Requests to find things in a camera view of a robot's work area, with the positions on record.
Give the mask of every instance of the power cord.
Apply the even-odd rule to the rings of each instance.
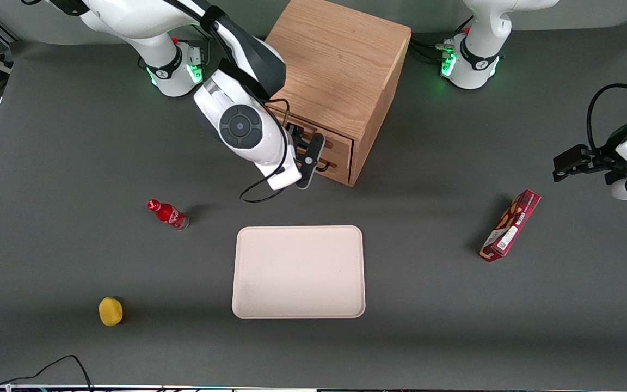
[[[289,117],[289,101],[286,99],[273,99],[273,100],[268,100],[266,103],[273,103],[273,102],[284,102],[287,109],[284,115],[284,124],[286,124],[287,118]],[[272,178],[272,176],[274,176],[279,169],[282,168],[282,166],[284,165],[284,161],[285,159],[287,159],[287,136],[284,134],[284,129],[282,127],[282,125],[279,123],[279,121],[277,121],[277,118],[274,116],[274,114],[272,114],[272,111],[269,109],[269,107],[267,107],[266,105],[263,105],[264,109],[266,109],[266,111],[269,113],[269,115],[271,115],[272,119],[274,120],[274,122],[277,124],[277,127],[279,128],[279,131],[282,134],[282,139],[284,142],[284,154],[282,154],[282,160],[279,162],[277,168],[272,171],[272,173],[270,173],[268,176],[264,177],[263,179],[260,179],[254,183],[251,184],[251,186],[249,186],[248,188],[244,189],[243,192],[239,195],[239,199],[241,199],[241,201],[243,201],[244,203],[263,203],[264,201],[269,201],[271,199],[276,198],[277,195],[279,195],[280,193],[282,193],[286,188],[282,188],[279,189],[278,191],[275,191],[273,194],[271,194],[270,196],[263,198],[263,199],[257,199],[257,200],[250,200],[250,199],[244,199],[243,197],[246,196],[247,193],[249,193],[251,191],[251,189],[256,188],[256,186],[261,185],[262,183],[268,181],[269,179]]]
[[[164,2],[169,3],[170,5],[175,7],[177,10],[181,10],[182,12],[184,12],[186,15],[188,15],[189,17],[191,17],[197,22],[200,22],[202,20],[202,17],[200,15],[197,15],[197,13],[194,10],[192,10],[190,7],[187,7],[183,3],[178,2],[177,0],[164,0]],[[224,41],[224,38],[222,38],[221,35],[217,34],[216,30],[214,30],[214,25],[210,27],[210,30],[207,33],[209,33],[209,35],[214,37],[214,39],[216,39],[216,41],[219,42],[219,45],[224,49],[224,52],[226,53],[226,57],[227,59],[229,59],[229,62],[236,65],[237,63],[236,63],[236,59],[233,56],[233,53],[231,52],[231,50],[229,50],[228,45]],[[275,193],[263,199],[250,200],[250,199],[244,199],[243,197],[247,193],[249,193],[251,189],[271,179],[272,176],[276,175],[279,169],[281,169],[282,166],[284,166],[284,161],[287,158],[287,144],[288,144],[287,135],[286,135],[286,132],[284,131],[284,128],[282,127],[282,124],[280,124],[279,121],[277,121],[277,118],[274,116],[274,114],[272,114],[272,111],[269,109],[269,107],[267,107],[263,101],[259,100],[258,97],[256,97],[255,94],[253,94],[253,91],[251,91],[248,87],[244,86],[243,84],[241,84],[241,86],[243,87],[244,91],[246,91],[247,94],[249,94],[249,96],[253,97],[253,99],[256,100],[266,112],[268,112],[269,116],[271,116],[272,120],[277,124],[277,127],[279,128],[279,132],[282,136],[282,144],[283,144],[284,151],[282,153],[282,160],[279,162],[276,169],[272,171],[272,173],[268,174],[268,176],[266,176],[265,178],[256,181],[254,184],[244,189],[244,191],[239,196],[239,198],[245,203],[263,203],[264,201],[269,201],[275,198],[278,194],[282,193],[285,188],[279,189]]]
[[[596,94],[594,94],[594,96],[592,97],[592,100],[589,102],[589,108],[587,109],[587,140],[589,141],[589,148],[594,152],[594,155],[597,158],[601,158],[601,153],[594,144],[594,136],[592,132],[592,113],[594,112],[594,105],[597,104],[597,100],[599,99],[599,97],[605,91],[610,90],[610,89],[626,89],[627,90],[627,84],[613,83],[613,84],[608,84],[602,87],[601,89],[599,89],[599,91]],[[606,164],[606,166],[609,167],[610,169],[615,170],[611,166],[611,164],[609,163],[604,163],[604,164]]]
[[[210,51],[212,49],[212,38],[208,37],[207,34],[202,32],[202,30],[199,29],[197,26],[193,24],[191,26],[193,29],[197,30],[197,32],[200,33],[202,37],[204,37],[207,40],[207,61],[204,62],[204,66],[207,66],[210,64]]]
[[[35,375],[32,376],[24,376],[24,377],[16,377],[16,378],[12,378],[12,379],[8,379],[7,381],[2,381],[0,382],[0,385],[7,385],[7,384],[11,384],[12,382],[17,382],[20,381],[22,379],[34,379],[36,377],[38,377],[42,372],[45,372],[45,370],[47,370],[47,368],[49,368],[50,366],[54,365],[57,362],[61,362],[64,359],[67,358],[72,358],[77,362],[77,365],[79,365],[79,367],[82,369],[82,373],[84,373],[84,379],[87,382],[87,387],[89,387],[89,391],[93,391],[94,388],[91,386],[91,381],[89,379],[89,373],[87,373],[87,370],[84,368],[84,365],[82,365],[82,362],[77,358],[76,355],[65,355],[64,357],[55,360],[55,362],[52,362],[48,365],[45,365],[45,367],[43,367],[42,369],[38,370],[37,373],[35,373]]]
[[[453,32],[458,33],[461,31],[461,29],[463,29],[464,27],[466,27],[466,25],[468,25],[468,22],[470,22],[471,20],[473,20],[473,15],[471,15],[465,22],[463,22],[459,27],[456,27],[456,30],[454,30]]]
[[[456,27],[456,30],[454,30],[453,32],[455,33],[460,32],[461,29],[463,29],[466,25],[468,25],[468,22],[470,22],[471,20],[473,20],[473,16],[465,20],[465,22],[463,22],[459,27]],[[422,57],[425,57],[425,59],[432,60],[433,62],[438,62],[439,60],[441,60],[438,57],[432,57],[420,50],[420,47],[425,48],[425,49],[435,49],[435,45],[430,45],[424,42],[420,42],[419,40],[416,40],[415,38],[412,38],[412,37],[410,38],[410,44],[411,44],[410,49],[412,49],[413,52],[415,52],[416,54],[421,55]]]

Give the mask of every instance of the bottle cap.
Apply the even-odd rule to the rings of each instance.
[[[161,208],[161,203],[159,203],[158,200],[151,199],[147,201],[146,206],[151,211],[159,211],[159,209]]]

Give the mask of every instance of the wooden drawer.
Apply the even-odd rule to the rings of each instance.
[[[279,119],[280,122],[282,122],[284,118],[283,113],[276,109],[272,110],[272,113],[277,117],[277,119]],[[339,136],[339,134],[330,132],[319,126],[315,126],[310,122],[297,119],[293,116],[293,114],[290,114],[287,121],[303,127],[304,141],[310,141],[311,137],[316,132],[325,136],[325,148],[321,154],[321,160],[318,166],[323,168],[326,164],[328,164],[328,169],[323,172],[316,172],[324,177],[328,177],[331,180],[348,185],[350,181],[350,162],[353,152],[353,141],[347,137]]]

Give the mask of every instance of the beige tray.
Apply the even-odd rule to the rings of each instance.
[[[244,228],[231,309],[242,319],[355,318],[364,313],[362,235],[355,226]]]

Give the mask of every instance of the wooden cabinet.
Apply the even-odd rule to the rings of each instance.
[[[410,28],[325,0],[291,0],[266,42],[287,64],[274,99],[289,122],[328,142],[320,172],[354,186],[391,106]],[[283,103],[268,104],[278,111]]]

